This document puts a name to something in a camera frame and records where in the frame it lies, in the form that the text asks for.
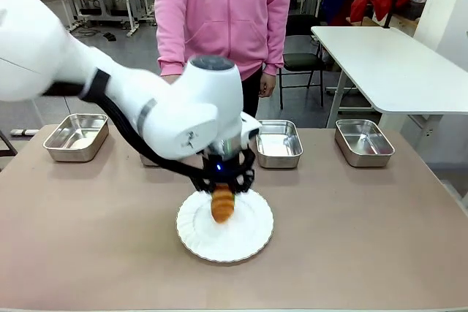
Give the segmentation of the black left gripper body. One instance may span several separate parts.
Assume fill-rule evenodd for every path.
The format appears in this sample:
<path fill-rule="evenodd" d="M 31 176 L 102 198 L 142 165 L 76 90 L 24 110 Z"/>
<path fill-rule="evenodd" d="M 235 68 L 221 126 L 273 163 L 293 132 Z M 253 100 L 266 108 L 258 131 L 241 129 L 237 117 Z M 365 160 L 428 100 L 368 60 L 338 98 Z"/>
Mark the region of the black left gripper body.
<path fill-rule="evenodd" d="M 254 180 L 254 160 L 255 154 L 252 150 L 240 150 L 227 158 L 216 154 L 207 154 L 203 156 L 203 169 L 217 175 L 234 173 L 235 176 L 232 176 L 234 180 L 239 184 L 247 184 Z"/>

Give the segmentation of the person's left hand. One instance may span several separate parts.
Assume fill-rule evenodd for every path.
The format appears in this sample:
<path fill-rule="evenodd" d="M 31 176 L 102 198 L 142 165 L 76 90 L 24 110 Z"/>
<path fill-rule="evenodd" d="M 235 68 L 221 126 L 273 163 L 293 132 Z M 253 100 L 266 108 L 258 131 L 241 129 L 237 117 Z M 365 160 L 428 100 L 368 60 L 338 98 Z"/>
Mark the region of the person's left hand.
<path fill-rule="evenodd" d="M 258 96 L 260 98 L 270 97 L 276 87 L 276 76 L 263 72 L 260 77 L 260 88 Z"/>

